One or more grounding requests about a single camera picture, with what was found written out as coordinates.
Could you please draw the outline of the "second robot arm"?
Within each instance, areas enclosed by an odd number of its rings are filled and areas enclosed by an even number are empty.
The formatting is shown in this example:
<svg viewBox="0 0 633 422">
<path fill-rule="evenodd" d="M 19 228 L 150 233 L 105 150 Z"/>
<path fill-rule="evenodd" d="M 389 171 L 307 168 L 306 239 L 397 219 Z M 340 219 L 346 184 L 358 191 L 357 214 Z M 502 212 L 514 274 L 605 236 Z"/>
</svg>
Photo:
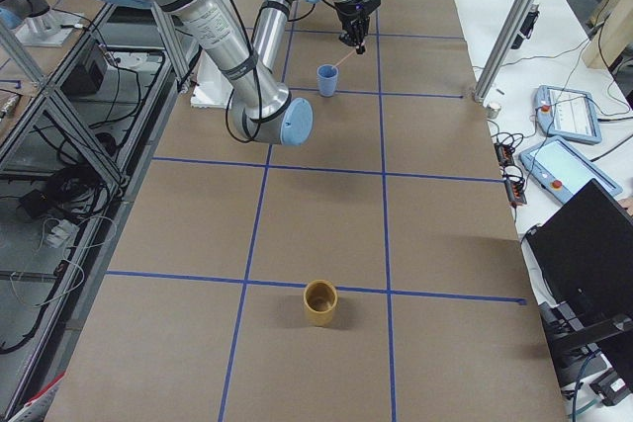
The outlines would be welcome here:
<svg viewBox="0 0 633 422">
<path fill-rule="evenodd" d="M 39 18 L 50 11 L 46 0 L 1 0 L 1 22 L 10 30 L 27 19 Z"/>
</svg>

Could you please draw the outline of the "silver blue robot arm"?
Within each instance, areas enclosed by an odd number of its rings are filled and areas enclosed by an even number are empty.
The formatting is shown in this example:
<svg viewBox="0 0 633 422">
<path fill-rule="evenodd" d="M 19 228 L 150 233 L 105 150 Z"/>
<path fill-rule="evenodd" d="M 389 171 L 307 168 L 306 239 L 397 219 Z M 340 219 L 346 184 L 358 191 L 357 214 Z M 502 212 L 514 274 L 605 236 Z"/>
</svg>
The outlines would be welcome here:
<svg viewBox="0 0 633 422">
<path fill-rule="evenodd" d="M 365 51 L 370 17 L 381 4 L 381 0 L 263 0 L 249 34 L 232 0 L 101 1 L 132 8 L 158 6 L 177 17 L 232 87 L 226 125 L 237 131 L 237 140 L 289 146 L 309 138 L 314 119 L 310 102 L 294 97 L 272 74 L 293 3 L 326 3 L 341 23 L 340 41 L 359 54 Z"/>
</svg>

